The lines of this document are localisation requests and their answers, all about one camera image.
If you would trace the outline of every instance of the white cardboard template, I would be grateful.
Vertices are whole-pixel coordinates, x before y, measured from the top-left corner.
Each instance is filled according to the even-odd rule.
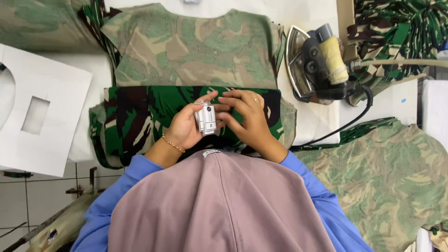
[[[0,62],[16,86],[0,129],[0,167],[62,177],[92,74],[3,44]],[[39,135],[21,130],[33,96],[50,102]]]

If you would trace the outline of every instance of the size label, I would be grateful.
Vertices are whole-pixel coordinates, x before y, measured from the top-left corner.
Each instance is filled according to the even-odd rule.
[[[204,151],[204,153],[202,153],[202,155],[204,157],[207,157],[209,154],[215,153],[215,152],[220,152],[218,150],[209,150],[209,151]]]

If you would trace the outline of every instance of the person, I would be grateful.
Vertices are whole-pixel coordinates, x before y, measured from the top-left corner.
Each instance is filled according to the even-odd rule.
[[[261,158],[206,150],[177,163],[203,137],[194,118],[203,105],[189,104],[93,202],[72,251],[373,251],[337,196],[271,135],[260,95],[232,90],[218,101],[217,127]]]

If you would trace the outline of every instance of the woman's left hand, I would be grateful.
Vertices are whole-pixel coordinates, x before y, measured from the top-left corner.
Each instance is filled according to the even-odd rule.
[[[165,133],[166,139],[183,150],[190,149],[197,144],[202,139],[203,135],[196,126],[194,113],[199,112],[204,105],[196,103],[199,101],[211,101],[217,95],[218,91],[215,90],[200,97],[194,103],[186,105],[172,119],[168,131]],[[230,110],[230,107],[224,104],[214,104],[214,107],[216,113]],[[219,129],[224,125],[224,122],[219,122],[217,123],[216,128]]]

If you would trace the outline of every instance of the blue long-sleeve shirt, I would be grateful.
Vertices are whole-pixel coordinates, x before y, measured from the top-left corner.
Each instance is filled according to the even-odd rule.
[[[280,164],[302,176],[336,251],[373,251],[364,242],[356,226],[344,215],[337,196],[325,188],[322,182],[292,152],[289,152]],[[138,181],[153,172],[162,170],[163,167],[144,156],[134,156],[125,173],[104,191],[84,214],[86,223],[71,251],[107,251],[112,211],[118,201]]]

